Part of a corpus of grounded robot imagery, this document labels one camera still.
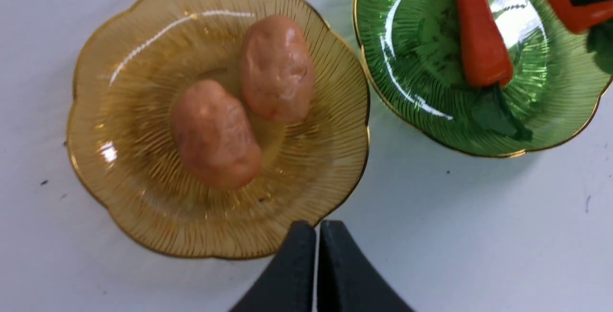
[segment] carrot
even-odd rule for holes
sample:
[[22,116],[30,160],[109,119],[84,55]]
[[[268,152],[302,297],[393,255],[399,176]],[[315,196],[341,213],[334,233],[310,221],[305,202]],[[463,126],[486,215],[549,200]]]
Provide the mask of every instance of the carrot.
[[460,20],[464,75],[471,87],[507,85],[513,63],[494,21],[488,0],[455,0]]
[[572,33],[588,29],[613,18],[613,0],[573,5],[572,0],[547,0],[565,28]]

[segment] gold plate rim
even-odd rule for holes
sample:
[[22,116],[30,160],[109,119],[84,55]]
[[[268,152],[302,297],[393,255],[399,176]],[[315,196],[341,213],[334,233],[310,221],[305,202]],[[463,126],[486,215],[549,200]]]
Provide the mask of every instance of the gold plate rim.
[[[73,72],[73,77],[72,77],[72,105],[70,107],[70,112],[68,114],[68,122],[67,122],[67,126],[66,126],[66,148],[67,148],[67,152],[68,152],[68,158],[70,159],[70,165],[72,166],[75,175],[77,175],[77,178],[79,179],[79,182],[81,182],[81,185],[85,188],[85,190],[87,190],[87,192],[89,192],[89,194],[94,197],[94,199],[100,203],[100,205],[102,205],[104,208],[107,209],[107,212],[109,213],[110,218],[114,221],[114,224],[116,224],[122,232],[124,232],[125,235],[129,236],[129,238],[131,238],[134,242],[136,242],[136,244],[139,244],[140,246],[148,249],[149,251],[152,251],[154,253],[158,253],[160,255],[165,255],[165,256],[169,256],[169,257],[175,257],[175,258],[183,258],[183,259],[203,259],[203,258],[217,258],[217,259],[226,259],[226,260],[249,260],[249,259],[258,259],[258,258],[263,258],[263,257],[267,257],[270,255],[273,255],[274,253],[276,253],[276,251],[278,249],[271,249],[269,251],[262,251],[261,253],[257,253],[255,255],[252,256],[231,256],[231,255],[220,255],[220,254],[216,254],[216,253],[212,253],[211,255],[196,255],[196,256],[188,256],[188,255],[177,255],[175,253],[167,253],[166,251],[161,251],[160,249],[156,249],[154,247],[149,246],[148,244],[145,244],[144,242],[142,242],[141,240],[139,240],[138,238],[136,238],[133,234],[131,234],[126,228],[124,228],[121,223],[119,223],[116,219],[116,217],[114,216],[113,212],[109,209],[109,207],[107,205],[105,205],[105,203],[100,199],[100,197],[94,193],[94,191],[85,183],[85,177],[83,175],[83,172],[81,171],[81,169],[79,168],[79,164],[77,162],[77,158],[74,155],[74,149],[72,148],[72,141],[71,141],[71,136],[70,136],[70,129],[72,127],[73,124],[73,118],[74,118],[74,113],[75,113],[75,109],[76,109],[76,105],[77,105],[77,72],[79,71],[79,67],[82,64],[82,59],[83,59],[83,53],[86,52],[86,50],[88,49],[88,46],[90,46],[90,44],[92,43],[92,41],[98,37],[98,35],[105,29],[107,28],[107,26],[109,26],[111,23],[113,23],[115,20],[121,18],[122,16],[128,15],[129,13],[131,13],[132,11],[134,11],[136,8],[138,8],[138,6],[143,2],[144,0],[136,0],[134,2],[134,4],[132,4],[128,9],[126,9],[125,11],[122,11],[121,13],[117,13],[116,15],[112,16],[111,18],[109,18],[108,20],[106,20],[105,22],[103,22],[103,24],[101,24],[96,30],[94,30],[94,32],[92,33],[92,35],[90,35],[90,37],[86,40],[85,44],[83,44],[83,47],[81,48],[81,50],[79,51],[79,56],[77,57],[77,61],[75,64],[75,68],[74,68],[74,72]],[[344,46],[346,46],[346,48],[348,48],[348,51],[351,53],[351,55],[355,58],[355,61],[357,61],[357,63],[359,64],[361,70],[362,70],[362,74],[363,74],[363,78],[364,78],[364,88],[366,89],[366,112],[365,112],[365,118],[364,118],[364,128],[363,128],[363,136],[365,136],[365,148],[364,148],[364,161],[362,162],[362,169],[359,173],[359,175],[357,175],[356,179],[355,179],[355,183],[354,185],[350,188],[350,190],[348,190],[348,193],[346,194],[346,196],[343,197],[343,199],[337,204],[335,205],[335,207],[331,208],[328,212],[326,212],[324,215],[320,216],[320,218],[315,221],[313,223],[313,227],[315,227],[315,225],[319,224],[322,220],[324,220],[326,217],[328,217],[330,214],[332,214],[333,212],[335,212],[339,207],[341,207],[342,205],[344,205],[344,203],[348,200],[348,198],[351,196],[351,194],[355,191],[355,188],[357,188],[357,186],[359,185],[360,181],[362,180],[362,177],[364,176],[364,173],[366,171],[366,166],[368,166],[368,158],[370,156],[370,127],[368,126],[368,122],[370,120],[370,105],[371,105],[371,98],[370,98],[370,91],[368,88],[368,70],[366,69],[365,65],[363,64],[362,60],[360,59],[360,57],[355,54],[354,50],[351,49],[350,44],[338,33],[336,33],[330,26],[330,24],[328,23],[328,21],[319,13],[319,11],[317,11],[317,9],[307,0],[302,0],[306,5],[309,6],[309,8],[313,11],[313,13],[315,13],[315,15],[322,20],[322,22],[324,23],[326,30],[331,33],[336,39],[339,40],[339,42],[341,42]]]
[[600,106],[600,100],[602,99],[602,97],[605,95],[605,93],[607,92],[607,90],[611,86],[611,83],[613,83],[613,76],[611,76],[611,78],[609,79],[609,82],[607,82],[606,86],[602,89],[602,91],[600,92],[600,94],[596,98],[596,103],[594,105],[594,109],[591,111],[591,114],[590,114],[589,118],[585,121],[585,123],[577,131],[575,131],[575,133],[573,133],[573,135],[569,136],[569,138],[566,138],[565,140],[563,140],[561,142],[558,142],[557,144],[553,144],[551,146],[546,146],[546,147],[543,147],[543,148],[539,148],[537,150],[523,149],[523,150],[519,150],[519,151],[514,151],[512,153],[503,153],[503,154],[500,154],[500,155],[492,155],[492,156],[478,155],[478,154],[475,154],[475,153],[469,153],[469,152],[460,150],[458,148],[454,148],[453,146],[451,146],[449,144],[445,144],[444,142],[442,142],[442,141],[436,139],[435,137],[433,137],[431,134],[428,134],[426,131],[423,131],[420,127],[416,126],[416,124],[414,124],[413,122],[410,122],[410,120],[407,120],[407,118],[402,116],[402,114],[398,111],[398,109],[396,109],[396,107],[394,107],[392,105],[392,103],[390,103],[389,100],[387,100],[387,98],[385,98],[385,96],[383,96],[383,93],[381,92],[381,90],[379,90],[379,87],[377,86],[377,83],[375,83],[375,79],[370,74],[370,69],[368,68],[368,64],[366,63],[366,54],[364,52],[364,45],[362,44],[362,40],[360,38],[360,31],[359,31],[359,28],[357,26],[357,0],[353,0],[352,1],[352,19],[353,19],[353,29],[354,29],[354,32],[355,32],[355,39],[357,41],[357,45],[358,45],[358,48],[360,50],[360,59],[361,59],[362,66],[363,66],[363,68],[364,68],[364,70],[366,72],[366,79],[368,79],[368,83],[370,84],[370,86],[373,87],[373,89],[375,90],[375,92],[377,93],[379,98],[383,101],[383,103],[385,103],[385,105],[391,111],[393,111],[394,114],[396,114],[396,116],[400,117],[401,120],[403,120],[409,126],[411,126],[412,128],[416,129],[417,131],[419,131],[420,133],[422,133],[423,135],[425,135],[429,139],[433,140],[434,142],[438,143],[441,146],[444,146],[445,148],[447,148],[449,150],[453,150],[455,152],[462,153],[464,155],[468,155],[468,156],[472,156],[472,157],[486,157],[486,158],[490,158],[490,159],[510,159],[510,158],[513,158],[513,157],[523,156],[523,155],[525,155],[527,153],[538,153],[538,152],[542,152],[542,151],[546,151],[546,150],[551,150],[553,148],[562,146],[562,145],[566,144],[567,142],[570,142],[575,137],[577,137],[580,133],[582,133],[585,130],[585,128],[587,128],[589,126],[591,121],[594,119],[594,116],[596,116],[596,112],[598,111],[598,107]]

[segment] toy vegetable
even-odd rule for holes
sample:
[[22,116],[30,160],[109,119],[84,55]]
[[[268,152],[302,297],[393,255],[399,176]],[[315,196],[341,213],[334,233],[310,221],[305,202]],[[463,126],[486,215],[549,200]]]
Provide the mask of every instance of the toy vegetable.
[[206,185],[238,189],[258,175],[262,150],[241,102],[212,79],[177,98],[170,125],[181,161]]
[[455,0],[460,20],[464,75],[471,87],[507,85],[513,63],[494,21],[488,0]]
[[460,45],[464,75],[471,87],[479,88],[471,113],[483,129],[513,138],[532,140],[527,129],[512,114],[502,87],[513,77],[513,63],[494,21],[488,0],[455,0],[460,20]]
[[589,31],[588,52],[598,67],[613,74],[613,0],[547,0],[572,33]]
[[273,122],[303,122],[315,89],[315,66],[302,29],[272,15],[252,24],[240,63],[243,96],[250,109]]

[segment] white surface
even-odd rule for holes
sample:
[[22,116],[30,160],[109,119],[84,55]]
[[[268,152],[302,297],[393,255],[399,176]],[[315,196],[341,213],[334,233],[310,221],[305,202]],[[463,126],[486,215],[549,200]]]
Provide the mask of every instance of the white surface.
[[[146,251],[73,174],[75,59],[134,1],[0,0],[0,311],[222,312],[268,262]],[[309,1],[355,46],[351,0]],[[611,98],[570,144],[513,160],[446,150],[374,99],[368,169],[332,217],[418,312],[610,312]]]

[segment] amber glass plate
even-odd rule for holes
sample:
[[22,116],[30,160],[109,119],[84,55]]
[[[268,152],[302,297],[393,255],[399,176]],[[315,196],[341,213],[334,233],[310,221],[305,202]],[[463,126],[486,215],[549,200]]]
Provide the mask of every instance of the amber glass plate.
[[[169,127],[173,99],[214,78],[240,97],[247,27],[273,14],[304,29],[315,62],[308,119],[281,126],[250,113],[261,174],[239,190],[208,188],[182,168]],[[294,220],[341,205],[368,158],[364,69],[304,0],[138,0],[85,44],[74,74],[68,151],[116,223],[166,255],[242,259],[273,253]]]
[[519,142],[485,130],[471,113],[477,90],[462,74],[454,0],[354,0],[354,26],[373,87],[401,118],[469,155],[519,156],[564,144],[589,124],[610,82],[546,0],[489,0],[514,62],[504,89],[534,132]]

